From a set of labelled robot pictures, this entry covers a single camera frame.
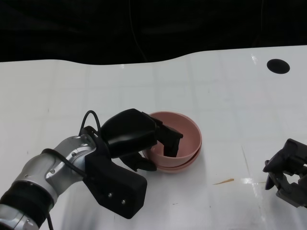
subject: pink bowl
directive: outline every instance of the pink bowl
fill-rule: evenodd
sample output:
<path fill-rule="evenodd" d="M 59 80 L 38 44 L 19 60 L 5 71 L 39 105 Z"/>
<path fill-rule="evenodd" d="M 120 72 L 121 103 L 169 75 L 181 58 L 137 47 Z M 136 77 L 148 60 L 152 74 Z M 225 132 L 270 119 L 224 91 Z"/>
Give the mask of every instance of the pink bowl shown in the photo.
<path fill-rule="evenodd" d="M 201 153 L 201 150 L 199 149 L 197 153 L 185 164 L 180 165 L 178 167 L 163 167 L 163 166 L 157 166 L 157 169 L 159 171 L 162 171 L 164 173 L 180 173 L 182 171 L 185 171 L 189 168 L 189 166 L 196 160 L 196 158 Z"/>
<path fill-rule="evenodd" d="M 158 142 L 151 149 L 143 151 L 145 157 L 152 160 L 157 167 L 177 167 L 187 163 L 201 147 L 201 131 L 197 124 L 185 115 L 173 112 L 156 112 L 150 116 L 157 118 L 164 125 L 183 134 L 176 157 L 163 155 L 163 145 Z"/>

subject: silver robot arm segment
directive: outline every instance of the silver robot arm segment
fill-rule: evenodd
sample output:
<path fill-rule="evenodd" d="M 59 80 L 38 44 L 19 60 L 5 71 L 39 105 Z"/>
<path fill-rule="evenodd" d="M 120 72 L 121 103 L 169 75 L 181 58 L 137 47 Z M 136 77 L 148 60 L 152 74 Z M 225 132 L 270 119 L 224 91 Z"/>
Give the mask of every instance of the silver robot arm segment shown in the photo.
<path fill-rule="evenodd" d="M 96 146 L 89 135 L 70 137 L 54 148 L 70 163 L 85 170 L 85 156 L 92 153 Z M 60 159 L 48 153 L 33 157 L 24 166 L 22 172 L 13 182 L 38 187 L 50 197 L 51 207 L 57 202 L 58 196 L 73 183 L 82 181 L 82 177 L 67 167 Z M 0 230 L 38 230 L 42 222 L 24 214 L 22 210 L 0 202 Z"/>

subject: white table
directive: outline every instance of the white table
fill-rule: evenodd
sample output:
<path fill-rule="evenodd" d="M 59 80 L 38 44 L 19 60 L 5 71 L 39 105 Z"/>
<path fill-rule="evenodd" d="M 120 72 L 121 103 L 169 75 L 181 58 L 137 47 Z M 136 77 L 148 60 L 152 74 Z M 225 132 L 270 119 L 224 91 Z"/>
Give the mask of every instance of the white table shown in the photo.
<path fill-rule="evenodd" d="M 146 200 L 131 220 L 100 207 L 77 183 L 51 210 L 56 230 L 306 229 L 307 210 L 276 197 L 276 188 L 265 191 L 262 172 L 288 138 L 307 143 L 306 53 L 307 46 L 292 46 L 133 65 L 0 63 L 0 194 L 30 158 L 77 135 L 87 110 L 101 123 L 133 107 L 168 110 L 201 129 L 202 152 L 192 167 L 173 175 L 140 171 L 148 180 Z M 273 58 L 290 71 L 270 72 Z"/>

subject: black hole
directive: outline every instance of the black hole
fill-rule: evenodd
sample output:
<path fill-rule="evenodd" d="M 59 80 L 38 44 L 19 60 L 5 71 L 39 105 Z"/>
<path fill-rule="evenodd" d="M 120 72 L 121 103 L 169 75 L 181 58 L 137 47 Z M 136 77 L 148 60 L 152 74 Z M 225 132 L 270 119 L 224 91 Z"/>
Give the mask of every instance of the black hole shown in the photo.
<path fill-rule="evenodd" d="M 285 74 L 290 70 L 289 64 L 280 59 L 269 60 L 267 63 L 267 67 L 273 73 L 278 73 L 278 74 Z"/>

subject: bowl rim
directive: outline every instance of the bowl rim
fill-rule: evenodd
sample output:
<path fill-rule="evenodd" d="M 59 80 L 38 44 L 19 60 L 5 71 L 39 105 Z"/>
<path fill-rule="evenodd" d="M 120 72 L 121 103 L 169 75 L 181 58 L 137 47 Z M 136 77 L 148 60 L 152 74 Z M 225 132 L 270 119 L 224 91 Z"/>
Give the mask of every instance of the bowl rim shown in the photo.
<path fill-rule="evenodd" d="M 164 172 L 164 173 L 174 173 L 174 174 L 183 172 L 186 169 L 188 169 L 196 161 L 196 159 L 199 157 L 200 154 L 201 154 L 201 149 L 192 157 L 193 159 L 191 161 L 183 165 L 184 167 L 180 167 L 176 169 L 163 169 L 157 166 L 157 170 Z"/>
<path fill-rule="evenodd" d="M 174 159 L 183 159 L 183 158 L 189 157 L 190 155 L 192 155 L 192 156 L 195 155 L 195 153 L 199 150 L 199 148 L 201 147 L 201 144 L 202 144 L 201 130 L 200 130 L 200 128 L 198 127 L 198 125 L 197 125 L 191 118 L 189 118 L 188 116 L 186 116 L 186 115 L 184 115 L 184 114 L 176 113 L 176 112 L 159 111 L 159 112 L 151 113 L 150 116 L 151 116 L 151 115 L 154 115 L 154 114 L 159 114 L 159 113 L 177 114 L 177 115 L 179 115 L 179 116 L 182 116 L 182 117 L 188 119 L 188 120 L 191 121 L 192 124 L 196 127 L 196 129 L 197 129 L 197 131 L 198 131 L 198 134 L 199 134 L 201 140 L 200 140 L 200 142 L 199 142 L 198 147 L 196 148 L 196 150 L 195 150 L 194 152 L 192 152 L 191 154 L 189 154 L 188 156 L 185 156 L 185 157 L 168 157 L 168 156 L 164 156 L 164 155 L 158 155 L 158 154 L 155 154 L 155 153 L 153 153 L 153 152 L 152 152 L 152 154 L 154 154 L 154 155 L 156 155 L 156 156 L 159 156 L 159 157 L 164 157 L 164 158 L 167 158 L 167 159 L 169 158 L 169 159 L 173 159 L 173 160 L 174 160 Z"/>
<path fill-rule="evenodd" d="M 169 171 L 171 171 L 171 170 L 178 170 L 178 169 L 184 169 L 184 168 L 190 166 L 191 164 L 193 164 L 193 162 L 196 160 L 196 158 L 198 158 L 200 153 L 201 153 L 201 148 L 187 162 L 185 162 L 182 165 L 173 166 L 173 167 L 165 167 L 165 166 L 157 165 L 157 168 L 163 169 L 163 170 L 169 170 Z"/>

